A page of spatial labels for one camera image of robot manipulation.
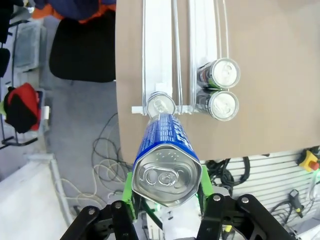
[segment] blue label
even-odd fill
[[[161,113],[146,127],[133,167],[139,158],[160,144],[172,144],[199,160],[180,121],[171,114]]]

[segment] blue fabric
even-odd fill
[[[34,3],[37,9],[43,9],[46,4],[51,4],[59,14],[74,20],[90,18],[99,9],[99,0],[34,0]]]
[[[101,3],[104,5],[116,4],[117,0],[101,0]]]

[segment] blue can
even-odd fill
[[[132,190],[165,207],[190,199],[202,167],[180,121],[172,114],[153,117],[133,164]]]

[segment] green can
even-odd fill
[[[202,88],[229,89],[237,85],[239,80],[239,66],[230,58],[209,62],[197,71],[197,83]]]
[[[232,92],[201,89],[196,94],[196,108],[219,121],[233,119],[239,111],[239,101]]]

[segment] table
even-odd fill
[[[225,0],[230,57],[241,69],[232,89],[240,110],[228,122],[178,118],[199,159],[223,159],[320,144],[320,2]],[[115,54],[120,141],[133,163],[149,120],[142,102],[142,0],[117,0]],[[188,95],[188,1],[178,0],[183,94]]]

